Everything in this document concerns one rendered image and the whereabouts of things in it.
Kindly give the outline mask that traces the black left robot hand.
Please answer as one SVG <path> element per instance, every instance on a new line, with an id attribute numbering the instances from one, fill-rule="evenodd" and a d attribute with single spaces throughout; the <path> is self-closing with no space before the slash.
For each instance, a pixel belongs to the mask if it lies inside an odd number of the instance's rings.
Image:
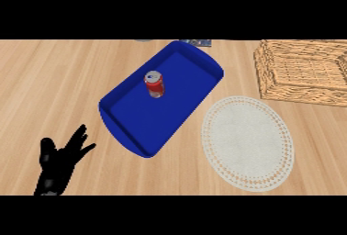
<path id="1" fill-rule="evenodd" d="M 94 143 L 82 147 L 88 137 L 85 131 L 85 125 L 81 125 L 65 147 L 60 149 L 56 148 L 56 144 L 50 138 L 41 139 L 41 174 L 34 191 L 35 196 L 59 196 L 63 193 L 74 173 L 74 167 L 96 147 Z"/>

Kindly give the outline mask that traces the white round placemat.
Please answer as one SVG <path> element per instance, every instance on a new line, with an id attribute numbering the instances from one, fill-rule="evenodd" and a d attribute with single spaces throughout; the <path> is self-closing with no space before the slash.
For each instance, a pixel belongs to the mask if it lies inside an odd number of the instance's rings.
<path id="1" fill-rule="evenodd" d="M 206 111 L 201 137 L 209 165 L 236 188 L 265 192 L 285 182 L 294 165 L 292 138 L 261 101 L 239 95 L 221 99 Z"/>

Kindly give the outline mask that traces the wicker basket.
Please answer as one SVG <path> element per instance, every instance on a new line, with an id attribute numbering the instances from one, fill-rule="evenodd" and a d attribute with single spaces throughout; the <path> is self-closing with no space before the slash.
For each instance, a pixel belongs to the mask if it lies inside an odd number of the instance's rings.
<path id="1" fill-rule="evenodd" d="M 347 107 L 347 39 L 264 39 L 254 60 L 263 99 Z"/>

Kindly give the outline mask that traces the blue plastic tray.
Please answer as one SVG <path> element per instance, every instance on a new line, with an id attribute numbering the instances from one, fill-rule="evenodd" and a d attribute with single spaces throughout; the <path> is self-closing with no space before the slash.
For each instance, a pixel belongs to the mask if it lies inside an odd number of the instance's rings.
<path id="1" fill-rule="evenodd" d="M 164 95 L 153 98 L 144 74 L 162 74 Z M 138 156 L 156 155 L 218 81 L 223 68 L 189 43 L 172 41 L 99 102 L 107 130 Z"/>

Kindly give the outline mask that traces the red soda can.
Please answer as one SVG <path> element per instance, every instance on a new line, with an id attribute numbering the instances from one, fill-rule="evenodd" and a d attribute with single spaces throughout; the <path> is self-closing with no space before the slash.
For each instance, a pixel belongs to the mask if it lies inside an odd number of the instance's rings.
<path id="1" fill-rule="evenodd" d="M 150 97 L 159 98 L 164 95 L 162 75 L 158 71 L 149 71 L 143 77 Z"/>

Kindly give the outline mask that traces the dark blue patterned object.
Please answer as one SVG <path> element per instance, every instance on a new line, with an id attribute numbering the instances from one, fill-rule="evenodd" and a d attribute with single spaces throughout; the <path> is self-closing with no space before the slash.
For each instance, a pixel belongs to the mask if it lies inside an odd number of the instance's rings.
<path id="1" fill-rule="evenodd" d="M 180 41 L 195 47 L 211 47 L 211 39 L 181 39 Z"/>

